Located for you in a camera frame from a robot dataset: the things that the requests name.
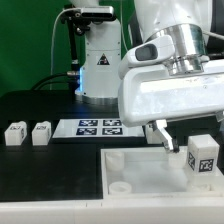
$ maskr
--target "small white block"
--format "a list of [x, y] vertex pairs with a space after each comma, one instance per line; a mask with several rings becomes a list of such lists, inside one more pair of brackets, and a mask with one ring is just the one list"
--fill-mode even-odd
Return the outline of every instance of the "small white block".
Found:
[[24, 121], [12, 123], [5, 131], [5, 143], [7, 146], [21, 145], [27, 136], [27, 125]]
[[214, 175], [218, 154], [219, 145], [210, 135], [189, 137], [187, 166], [193, 175]]
[[32, 131], [33, 145], [48, 145], [51, 138], [51, 123], [45, 121], [37, 123]]
[[110, 171], [121, 171], [124, 169], [124, 153], [123, 152], [107, 152], [106, 167]]

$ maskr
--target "white cable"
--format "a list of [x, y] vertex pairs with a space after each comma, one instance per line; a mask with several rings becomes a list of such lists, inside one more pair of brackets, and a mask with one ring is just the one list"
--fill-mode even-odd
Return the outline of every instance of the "white cable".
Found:
[[53, 28], [52, 39], [51, 39], [51, 75], [54, 74], [54, 44], [55, 44], [55, 34], [56, 34], [58, 20], [60, 19], [62, 14], [64, 14], [65, 12], [71, 12], [71, 11], [74, 11], [74, 8], [73, 9], [64, 9], [62, 12], [60, 12], [58, 14], [58, 16], [54, 22], [54, 28]]
[[126, 52], [128, 52], [127, 44], [126, 44], [125, 37], [124, 37], [124, 26], [123, 26], [123, 4], [122, 4], [122, 1], [123, 1], [123, 0], [120, 0], [121, 35], [122, 35], [122, 40], [123, 40], [124, 48], [125, 48]]
[[216, 34], [216, 33], [208, 32], [208, 31], [205, 31], [205, 30], [202, 30], [202, 33], [205, 34], [205, 35], [211, 36], [211, 37], [216, 37], [220, 40], [224, 40], [224, 36]]

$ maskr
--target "blue light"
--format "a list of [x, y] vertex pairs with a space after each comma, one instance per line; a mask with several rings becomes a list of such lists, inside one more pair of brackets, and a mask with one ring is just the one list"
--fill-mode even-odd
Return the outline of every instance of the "blue light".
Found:
[[83, 68], [81, 67], [80, 68], [80, 71], [79, 71], [79, 91], [82, 92], [83, 90], [83, 86], [82, 86], [82, 79], [83, 79]]

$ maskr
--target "green background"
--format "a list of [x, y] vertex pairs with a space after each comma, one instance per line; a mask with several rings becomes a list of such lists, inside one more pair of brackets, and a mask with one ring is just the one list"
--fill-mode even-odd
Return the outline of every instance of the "green background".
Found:
[[[127, 21], [134, 11], [133, 0], [123, 1], [125, 38]], [[50, 75], [50, 49], [53, 24], [66, 0], [0, 0], [0, 96], [14, 90], [28, 90]], [[120, 20], [120, 0], [100, 1], [115, 8]], [[77, 50], [84, 62], [83, 38], [77, 37]], [[58, 24], [55, 40], [54, 73], [70, 70], [67, 26]]]

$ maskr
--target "cube with marker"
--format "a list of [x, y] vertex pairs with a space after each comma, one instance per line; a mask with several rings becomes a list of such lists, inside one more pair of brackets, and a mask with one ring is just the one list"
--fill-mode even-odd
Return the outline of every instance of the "cube with marker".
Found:
[[51, 138], [51, 123], [48, 121], [37, 123], [32, 131], [34, 146], [48, 145]]
[[219, 145], [210, 135], [188, 139], [187, 168], [193, 176], [215, 175]]
[[27, 124], [24, 121], [12, 123], [5, 131], [5, 144], [19, 146], [27, 136]]

